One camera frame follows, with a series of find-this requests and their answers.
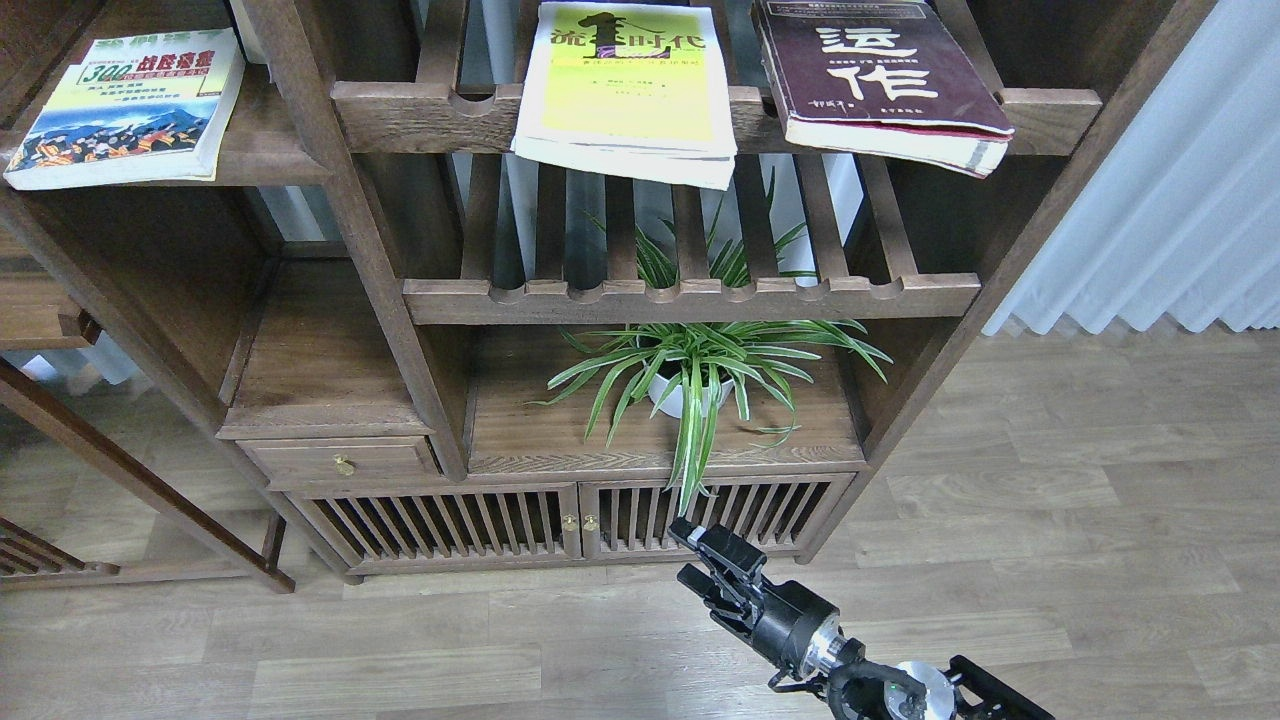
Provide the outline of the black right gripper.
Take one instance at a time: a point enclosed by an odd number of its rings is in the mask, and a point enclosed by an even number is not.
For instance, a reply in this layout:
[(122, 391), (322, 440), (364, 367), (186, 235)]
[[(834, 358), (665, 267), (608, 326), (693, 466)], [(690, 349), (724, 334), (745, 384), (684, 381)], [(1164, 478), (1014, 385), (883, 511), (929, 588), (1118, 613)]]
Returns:
[[(716, 570), (708, 575), (686, 564), (677, 573), (677, 582), (703, 601), (713, 621), (786, 675), (812, 676), (832, 669), (844, 637), (831, 602), (795, 580), (776, 584), (762, 577), (767, 556), (727, 527), (699, 527), (676, 518), (668, 534)], [(759, 582), (745, 589), (722, 574), (735, 582)]]

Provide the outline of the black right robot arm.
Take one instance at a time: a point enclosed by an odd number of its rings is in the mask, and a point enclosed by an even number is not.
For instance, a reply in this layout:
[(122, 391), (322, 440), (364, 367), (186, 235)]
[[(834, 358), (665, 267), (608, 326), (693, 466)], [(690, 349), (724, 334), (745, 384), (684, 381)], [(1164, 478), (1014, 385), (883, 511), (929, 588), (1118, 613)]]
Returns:
[(762, 573), (765, 553), (726, 527), (676, 518), (669, 533), (708, 569), (687, 564), (678, 582), (701, 598), (712, 620), (776, 667), (768, 687), (777, 693), (812, 693), (836, 719), (1051, 716), (961, 655), (946, 669), (872, 662), (865, 646), (841, 632), (836, 606), (797, 582), (771, 582)]

